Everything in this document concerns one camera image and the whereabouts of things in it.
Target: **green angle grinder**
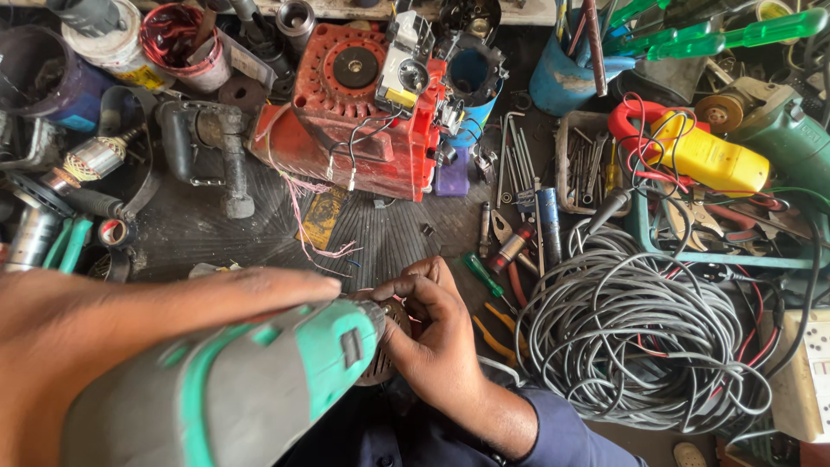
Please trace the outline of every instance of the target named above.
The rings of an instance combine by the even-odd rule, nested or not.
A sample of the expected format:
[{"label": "green angle grinder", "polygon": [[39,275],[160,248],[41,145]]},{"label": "green angle grinder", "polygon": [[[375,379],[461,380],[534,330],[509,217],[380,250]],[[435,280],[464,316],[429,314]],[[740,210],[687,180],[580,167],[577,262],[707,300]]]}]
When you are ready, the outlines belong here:
[{"label": "green angle grinder", "polygon": [[367,369],[385,307],[336,299],[151,348],[78,396],[61,465],[270,467]]},{"label": "green angle grinder", "polygon": [[791,186],[830,198],[830,135],[804,113],[802,100],[791,86],[745,76],[701,99],[695,115],[712,133],[769,159]]}]

